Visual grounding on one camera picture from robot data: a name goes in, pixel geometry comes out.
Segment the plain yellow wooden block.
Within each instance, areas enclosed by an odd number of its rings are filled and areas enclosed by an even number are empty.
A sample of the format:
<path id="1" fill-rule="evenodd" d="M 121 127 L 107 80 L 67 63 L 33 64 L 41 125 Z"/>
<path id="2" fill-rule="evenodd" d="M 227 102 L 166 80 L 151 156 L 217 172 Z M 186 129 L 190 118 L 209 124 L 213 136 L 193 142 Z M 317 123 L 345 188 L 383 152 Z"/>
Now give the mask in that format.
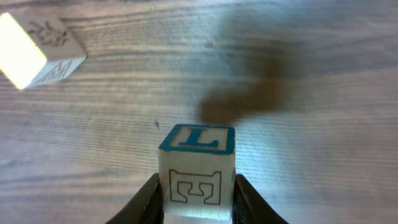
<path id="1" fill-rule="evenodd" d="M 59 18 L 1 14 L 1 71 L 18 90 L 64 80 L 85 59 Z"/>

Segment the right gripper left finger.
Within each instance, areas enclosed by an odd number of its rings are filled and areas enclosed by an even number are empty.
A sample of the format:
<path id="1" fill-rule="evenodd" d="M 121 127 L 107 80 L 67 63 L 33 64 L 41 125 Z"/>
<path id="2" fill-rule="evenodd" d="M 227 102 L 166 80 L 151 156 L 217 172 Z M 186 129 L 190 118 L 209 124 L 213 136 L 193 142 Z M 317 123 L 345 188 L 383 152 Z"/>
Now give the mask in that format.
<path id="1" fill-rule="evenodd" d="M 163 224 L 159 174 L 153 174 L 130 201 L 106 224 Z"/>

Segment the white E letter block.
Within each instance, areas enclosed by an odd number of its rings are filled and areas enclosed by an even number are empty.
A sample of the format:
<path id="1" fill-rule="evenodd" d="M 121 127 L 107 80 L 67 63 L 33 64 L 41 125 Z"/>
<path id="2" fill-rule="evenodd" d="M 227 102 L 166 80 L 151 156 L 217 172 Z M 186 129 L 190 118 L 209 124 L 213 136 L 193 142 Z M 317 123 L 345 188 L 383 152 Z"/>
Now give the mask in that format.
<path id="1" fill-rule="evenodd" d="M 235 176 L 232 127 L 177 124 L 159 146 L 165 213 L 231 219 Z"/>

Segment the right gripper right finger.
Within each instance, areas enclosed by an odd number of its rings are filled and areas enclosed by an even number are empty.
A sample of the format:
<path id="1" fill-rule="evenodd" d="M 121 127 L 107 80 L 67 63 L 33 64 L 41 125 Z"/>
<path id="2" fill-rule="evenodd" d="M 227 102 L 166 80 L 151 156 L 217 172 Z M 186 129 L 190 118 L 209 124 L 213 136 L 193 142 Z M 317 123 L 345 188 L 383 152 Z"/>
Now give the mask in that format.
<path id="1" fill-rule="evenodd" d="M 234 182 L 233 224 L 288 224 L 242 174 Z"/>

